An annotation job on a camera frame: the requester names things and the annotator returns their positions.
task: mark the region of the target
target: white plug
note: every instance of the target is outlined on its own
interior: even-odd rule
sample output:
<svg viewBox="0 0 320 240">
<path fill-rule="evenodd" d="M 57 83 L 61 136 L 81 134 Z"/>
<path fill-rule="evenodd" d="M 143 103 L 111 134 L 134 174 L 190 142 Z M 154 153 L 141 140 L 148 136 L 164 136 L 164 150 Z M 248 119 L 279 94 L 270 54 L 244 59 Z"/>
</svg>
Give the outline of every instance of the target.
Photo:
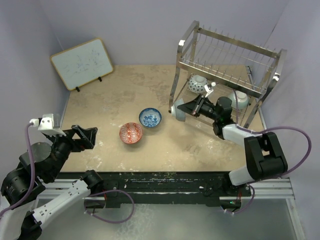
<svg viewBox="0 0 320 240">
<path fill-rule="evenodd" d="M 55 128 L 55 120 L 54 115 L 51 114 L 51 116 L 48 116 L 49 114 L 43 115 L 41 122 L 39 123 L 38 130 L 41 131 L 43 134 L 49 135 L 49 136 L 55 136 L 55 135 L 63 135 L 66 136 L 64 131 L 60 129 L 60 127 Z"/>
<path fill-rule="evenodd" d="M 36 127 L 39 127 L 39 119 L 38 118 L 33 118 L 30 120 L 29 123 L 32 123 L 32 127 L 36 128 Z"/>
</svg>

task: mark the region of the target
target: blue patterned bowl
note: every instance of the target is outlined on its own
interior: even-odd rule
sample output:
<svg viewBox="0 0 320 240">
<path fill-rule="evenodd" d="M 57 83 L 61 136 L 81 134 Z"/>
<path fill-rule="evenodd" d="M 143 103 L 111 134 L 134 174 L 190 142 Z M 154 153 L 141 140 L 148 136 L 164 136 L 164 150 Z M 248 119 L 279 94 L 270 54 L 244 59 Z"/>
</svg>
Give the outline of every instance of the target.
<svg viewBox="0 0 320 240">
<path fill-rule="evenodd" d="M 154 128 L 161 122 L 161 119 L 161 113 L 152 107 L 143 109 L 139 114 L 139 121 L 146 128 Z"/>
</svg>

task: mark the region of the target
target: white wall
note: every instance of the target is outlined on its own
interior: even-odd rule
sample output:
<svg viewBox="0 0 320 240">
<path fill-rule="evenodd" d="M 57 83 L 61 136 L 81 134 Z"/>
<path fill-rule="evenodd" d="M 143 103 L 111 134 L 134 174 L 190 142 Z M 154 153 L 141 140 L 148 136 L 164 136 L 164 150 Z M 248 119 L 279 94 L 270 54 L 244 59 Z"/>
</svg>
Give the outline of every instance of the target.
<svg viewBox="0 0 320 240">
<path fill-rule="evenodd" d="M 264 44 L 289 0 L 41 0 L 62 46 L 96 37 L 111 61 L 174 64 L 193 20 L 232 37 Z"/>
<path fill-rule="evenodd" d="M 308 240 L 319 239 L 320 203 L 320 1 L 292 0 L 267 44 L 288 50 L 283 74 L 262 107 L 268 127 L 296 126 L 311 137 L 306 162 L 290 175 L 298 213 Z M 299 133 L 278 131 L 289 167 L 307 150 Z"/>
<path fill-rule="evenodd" d="M 62 50 L 39 0 L 0 2 L 0 182 L 27 147 L 31 118 L 62 113 L 69 96 L 50 63 Z M 45 138 L 32 128 L 31 142 Z"/>
</svg>

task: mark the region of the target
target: whiteboard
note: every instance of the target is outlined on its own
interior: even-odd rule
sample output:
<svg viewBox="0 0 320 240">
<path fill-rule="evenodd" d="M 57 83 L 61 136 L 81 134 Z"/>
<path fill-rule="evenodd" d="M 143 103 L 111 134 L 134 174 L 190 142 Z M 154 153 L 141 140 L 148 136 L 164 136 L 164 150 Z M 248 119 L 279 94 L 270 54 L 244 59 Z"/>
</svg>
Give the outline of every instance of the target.
<svg viewBox="0 0 320 240">
<path fill-rule="evenodd" d="M 114 70 L 100 38 L 52 55 L 51 62 L 70 91 Z"/>
</svg>

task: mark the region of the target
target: stainless steel dish rack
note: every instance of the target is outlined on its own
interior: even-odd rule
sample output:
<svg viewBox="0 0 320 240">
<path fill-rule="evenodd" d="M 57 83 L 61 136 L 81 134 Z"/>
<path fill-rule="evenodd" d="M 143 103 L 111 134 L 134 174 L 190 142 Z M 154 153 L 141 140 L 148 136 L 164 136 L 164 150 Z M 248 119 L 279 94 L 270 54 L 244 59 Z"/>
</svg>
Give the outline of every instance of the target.
<svg viewBox="0 0 320 240">
<path fill-rule="evenodd" d="M 192 75 L 200 75 L 215 82 L 210 100 L 213 103 L 233 90 L 246 93 L 249 105 L 239 113 L 239 124 L 248 128 L 255 114 L 279 81 L 287 51 L 269 50 L 223 32 L 217 33 L 200 27 L 193 21 L 178 44 L 175 76 L 169 96 L 171 106 L 179 98 L 184 102 L 193 100 L 197 94 L 188 90 Z M 188 72 L 187 78 L 179 82 L 181 69 Z M 174 100 L 177 88 L 181 88 Z M 199 121 L 212 125 L 212 120 L 199 117 Z"/>
</svg>

